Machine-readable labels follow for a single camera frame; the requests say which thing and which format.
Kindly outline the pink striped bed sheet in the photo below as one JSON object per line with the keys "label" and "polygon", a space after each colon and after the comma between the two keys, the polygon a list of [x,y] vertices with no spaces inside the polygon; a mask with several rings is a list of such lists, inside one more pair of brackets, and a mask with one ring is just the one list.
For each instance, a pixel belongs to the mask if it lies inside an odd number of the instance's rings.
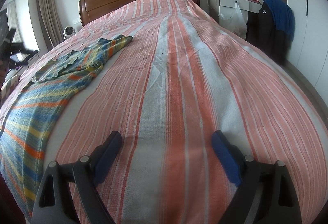
{"label": "pink striped bed sheet", "polygon": [[22,74],[1,108],[50,59],[131,36],[74,95],[52,130],[50,161],[75,162],[112,131],[122,148],[98,191],[117,223],[218,223],[236,187],[212,146],[220,130],[244,154],[282,160],[303,223],[327,202],[327,128],[297,84],[192,0],[137,0],[86,25]]}

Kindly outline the multicolour striped knit sweater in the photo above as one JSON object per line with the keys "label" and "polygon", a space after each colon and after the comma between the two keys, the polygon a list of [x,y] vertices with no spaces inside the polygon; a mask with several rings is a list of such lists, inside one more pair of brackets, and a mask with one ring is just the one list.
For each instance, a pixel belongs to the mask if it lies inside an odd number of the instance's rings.
{"label": "multicolour striped knit sweater", "polygon": [[1,174],[26,219],[31,219],[43,176],[48,138],[69,100],[85,89],[131,36],[100,38],[50,59],[29,80],[1,126]]}

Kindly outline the white desk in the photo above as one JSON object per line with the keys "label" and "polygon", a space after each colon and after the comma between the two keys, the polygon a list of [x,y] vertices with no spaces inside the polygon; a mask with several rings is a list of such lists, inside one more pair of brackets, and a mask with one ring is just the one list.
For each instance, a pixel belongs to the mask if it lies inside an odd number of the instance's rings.
{"label": "white desk", "polygon": [[207,0],[207,5],[213,20],[243,39],[246,39],[248,24],[262,8],[262,3],[255,0]]}

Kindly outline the black chair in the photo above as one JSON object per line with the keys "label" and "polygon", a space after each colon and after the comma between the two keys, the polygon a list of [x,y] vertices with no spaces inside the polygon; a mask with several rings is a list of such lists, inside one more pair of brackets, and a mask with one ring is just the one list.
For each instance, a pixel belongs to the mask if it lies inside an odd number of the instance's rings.
{"label": "black chair", "polygon": [[257,14],[248,14],[246,41],[264,52],[275,63],[285,65],[291,40],[286,33],[276,29],[272,13],[266,4],[263,4]]}

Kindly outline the small white fan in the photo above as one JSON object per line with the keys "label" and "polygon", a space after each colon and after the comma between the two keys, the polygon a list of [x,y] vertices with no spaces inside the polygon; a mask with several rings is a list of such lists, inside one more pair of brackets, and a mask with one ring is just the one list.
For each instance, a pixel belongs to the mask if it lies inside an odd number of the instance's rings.
{"label": "small white fan", "polygon": [[65,27],[63,31],[63,37],[65,40],[68,40],[69,38],[73,37],[76,34],[75,28],[72,26]]}

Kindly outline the beige curtain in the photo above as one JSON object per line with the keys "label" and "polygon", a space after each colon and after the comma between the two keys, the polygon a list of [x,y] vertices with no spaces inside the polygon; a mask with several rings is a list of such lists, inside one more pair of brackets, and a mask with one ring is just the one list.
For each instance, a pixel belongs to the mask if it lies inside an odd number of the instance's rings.
{"label": "beige curtain", "polygon": [[55,0],[37,0],[41,19],[49,42],[54,48],[64,41],[63,27],[59,19]]}

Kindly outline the blue garment on chair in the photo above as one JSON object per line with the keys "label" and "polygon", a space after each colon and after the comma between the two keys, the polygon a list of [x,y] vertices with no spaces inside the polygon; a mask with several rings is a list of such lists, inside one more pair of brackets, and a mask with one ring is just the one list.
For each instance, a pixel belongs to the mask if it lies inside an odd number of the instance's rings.
{"label": "blue garment on chair", "polygon": [[294,40],[295,17],[291,8],[282,0],[263,0],[271,11],[276,30],[283,31]]}

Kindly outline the white plastic bag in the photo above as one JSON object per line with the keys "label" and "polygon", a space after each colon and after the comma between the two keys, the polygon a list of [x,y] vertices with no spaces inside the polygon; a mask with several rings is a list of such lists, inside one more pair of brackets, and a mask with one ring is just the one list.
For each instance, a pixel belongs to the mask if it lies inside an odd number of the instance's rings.
{"label": "white plastic bag", "polygon": [[237,1],[234,2],[234,10],[232,12],[219,13],[219,21],[220,26],[224,27],[226,30],[241,38],[246,37],[247,24]]}

